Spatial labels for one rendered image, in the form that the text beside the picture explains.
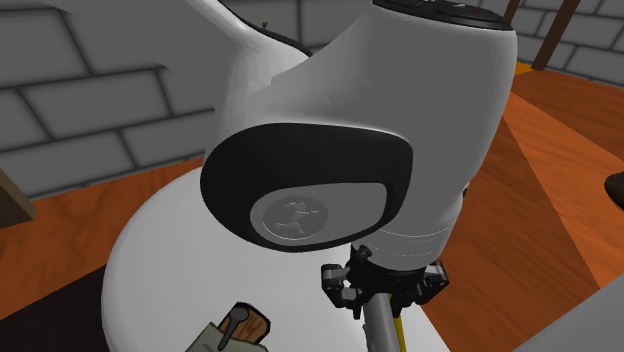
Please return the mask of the olive grey cloth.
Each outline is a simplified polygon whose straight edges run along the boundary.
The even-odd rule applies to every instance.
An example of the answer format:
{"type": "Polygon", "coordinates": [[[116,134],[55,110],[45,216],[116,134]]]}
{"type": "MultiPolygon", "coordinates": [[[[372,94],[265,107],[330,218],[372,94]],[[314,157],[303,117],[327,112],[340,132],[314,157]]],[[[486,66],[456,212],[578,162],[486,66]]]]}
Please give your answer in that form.
{"type": "Polygon", "coordinates": [[[262,344],[230,338],[225,347],[219,350],[219,344],[224,334],[210,322],[191,343],[185,352],[269,352],[262,344]]]}

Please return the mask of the dark brown round thing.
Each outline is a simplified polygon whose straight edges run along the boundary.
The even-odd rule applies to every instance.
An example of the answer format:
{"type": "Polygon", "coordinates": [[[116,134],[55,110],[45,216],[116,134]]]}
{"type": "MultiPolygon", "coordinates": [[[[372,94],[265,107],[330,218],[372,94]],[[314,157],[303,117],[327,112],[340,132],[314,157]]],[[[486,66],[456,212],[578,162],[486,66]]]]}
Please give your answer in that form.
{"type": "Polygon", "coordinates": [[[613,203],[624,211],[624,171],[608,176],[604,188],[613,203]]]}

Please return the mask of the grey cylinder with yellow stripe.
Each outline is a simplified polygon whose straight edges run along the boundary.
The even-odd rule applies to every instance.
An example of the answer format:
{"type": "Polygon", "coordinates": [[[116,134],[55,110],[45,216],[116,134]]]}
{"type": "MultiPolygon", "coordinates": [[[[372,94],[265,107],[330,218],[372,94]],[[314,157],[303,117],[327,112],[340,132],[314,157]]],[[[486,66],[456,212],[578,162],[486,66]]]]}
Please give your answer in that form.
{"type": "Polygon", "coordinates": [[[368,352],[406,352],[402,326],[395,322],[388,294],[374,294],[364,304],[363,315],[368,352]]]}

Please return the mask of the brown box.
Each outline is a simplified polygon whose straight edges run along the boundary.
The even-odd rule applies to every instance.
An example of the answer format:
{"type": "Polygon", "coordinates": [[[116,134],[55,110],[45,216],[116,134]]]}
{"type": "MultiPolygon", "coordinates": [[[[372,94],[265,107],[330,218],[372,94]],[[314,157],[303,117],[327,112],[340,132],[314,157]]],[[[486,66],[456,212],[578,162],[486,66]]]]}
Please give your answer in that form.
{"type": "Polygon", "coordinates": [[[34,219],[36,207],[0,168],[0,229],[34,219]]]}

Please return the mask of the white round table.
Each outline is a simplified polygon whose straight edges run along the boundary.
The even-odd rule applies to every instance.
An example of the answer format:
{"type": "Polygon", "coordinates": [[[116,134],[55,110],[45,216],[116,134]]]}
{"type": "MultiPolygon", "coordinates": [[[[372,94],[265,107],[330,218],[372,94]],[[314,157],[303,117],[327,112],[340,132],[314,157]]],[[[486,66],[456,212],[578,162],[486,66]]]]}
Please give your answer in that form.
{"type": "Polygon", "coordinates": [[[185,352],[238,301],[271,322],[269,352],[366,352],[362,325],[323,294],[320,268],[347,260],[341,245],[287,253],[222,226],[192,170],[155,193],[116,240],[102,289],[110,352],[185,352]]]}

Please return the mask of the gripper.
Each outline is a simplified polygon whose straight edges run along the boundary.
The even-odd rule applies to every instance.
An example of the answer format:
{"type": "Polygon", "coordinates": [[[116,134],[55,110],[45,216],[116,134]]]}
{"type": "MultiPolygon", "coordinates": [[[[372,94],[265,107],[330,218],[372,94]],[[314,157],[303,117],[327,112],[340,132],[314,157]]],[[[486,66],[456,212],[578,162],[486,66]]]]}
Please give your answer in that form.
{"type": "Polygon", "coordinates": [[[364,245],[351,247],[347,267],[339,264],[321,266],[321,288],[336,308],[348,308],[359,320],[364,304],[375,294],[390,294],[392,316],[398,318],[412,304],[427,304],[450,283],[440,260],[426,268],[396,271],[374,264],[372,252],[364,245]]]}

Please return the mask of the brown wooden furniture legs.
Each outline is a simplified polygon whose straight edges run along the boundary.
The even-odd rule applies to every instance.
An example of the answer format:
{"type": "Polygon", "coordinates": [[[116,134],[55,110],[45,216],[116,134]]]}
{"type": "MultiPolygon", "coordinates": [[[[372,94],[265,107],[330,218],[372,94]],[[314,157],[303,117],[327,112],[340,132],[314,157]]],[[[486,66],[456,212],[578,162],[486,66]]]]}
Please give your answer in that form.
{"type": "MultiPolygon", "coordinates": [[[[518,33],[518,60],[542,71],[552,67],[561,40],[583,0],[499,0],[500,13],[518,33]]],[[[564,41],[566,56],[554,67],[567,65],[574,44],[564,41]]]]}

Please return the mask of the grey spoon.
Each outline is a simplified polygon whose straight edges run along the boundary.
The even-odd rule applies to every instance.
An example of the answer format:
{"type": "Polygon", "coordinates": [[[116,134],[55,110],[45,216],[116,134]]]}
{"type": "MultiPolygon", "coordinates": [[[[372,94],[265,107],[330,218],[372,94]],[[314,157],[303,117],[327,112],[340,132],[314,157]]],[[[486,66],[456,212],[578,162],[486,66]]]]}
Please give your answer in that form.
{"type": "Polygon", "coordinates": [[[220,325],[220,327],[223,329],[223,337],[218,345],[219,351],[222,351],[226,348],[238,325],[241,322],[247,320],[249,318],[249,315],[250,313],[248,309],[242,306],[235,306],[229,311],[227,318],[220,325]]]}

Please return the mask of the brown wooden block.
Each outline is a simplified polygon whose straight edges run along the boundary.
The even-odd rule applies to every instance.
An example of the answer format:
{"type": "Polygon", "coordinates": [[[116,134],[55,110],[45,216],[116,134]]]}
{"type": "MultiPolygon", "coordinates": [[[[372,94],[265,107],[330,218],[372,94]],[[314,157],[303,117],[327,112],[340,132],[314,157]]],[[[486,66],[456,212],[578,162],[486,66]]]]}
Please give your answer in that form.
{"type": "MultiPolygon", "coordinates": [[[[231,338],[251,342],[253,344],[259,344],[270,333],[270,330],[271,330],[270,320],[263,313],[261,313],[258,309],[256,309],[254,306],[248,303],[237,302],[233,305],[233,307],[235,306],[242,306],[242,307],[247,308],[250,315],[247,320],[245,320],[244,322],[241,322],[238,325],[238,327],[236,328],[231,338]]],[[[222,333],[223,333],[223,329],[220,327],[220,325],[227,318],[228,313],[218,325],[218,329],[222,333]]]]}

